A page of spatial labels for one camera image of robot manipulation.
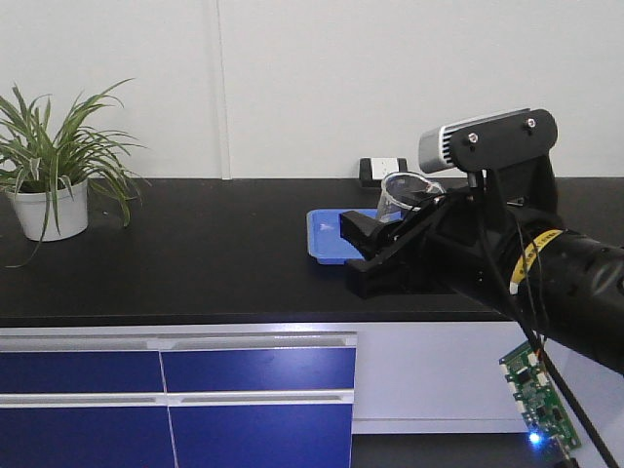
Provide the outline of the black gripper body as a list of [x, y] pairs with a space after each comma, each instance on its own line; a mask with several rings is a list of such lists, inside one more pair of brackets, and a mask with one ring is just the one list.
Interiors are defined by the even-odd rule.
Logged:
[[509, 297], [510, 277], [541, 212], [507, 203], [508, 224], [487, 227], [477, 195], [466, 189], [430, 198], [390, 225], [387, 248], [409, 250], [413, 293], [449, 290], [469, 297]]

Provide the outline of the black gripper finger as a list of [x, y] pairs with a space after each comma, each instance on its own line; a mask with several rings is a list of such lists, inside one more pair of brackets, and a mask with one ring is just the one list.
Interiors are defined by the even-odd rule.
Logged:
[[345, 263], [346, 288], [358, 297], [413, 293], [410, 251], [387, 248], [371, 259]]
[[390, 225], [356, 211], [339, 215], [340, 237], [364, 258], [376, 256], [385, 243]]

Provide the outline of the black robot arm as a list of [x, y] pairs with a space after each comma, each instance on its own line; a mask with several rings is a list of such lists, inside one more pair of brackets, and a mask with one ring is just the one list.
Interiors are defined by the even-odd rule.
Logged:
[[467, 188], [381, 222], [348, 211], [340, 235], [362, 255], [348, 289], [460, 293], [613, 370], [623, 371], [623, 251], [529, 206], [488, 207]]

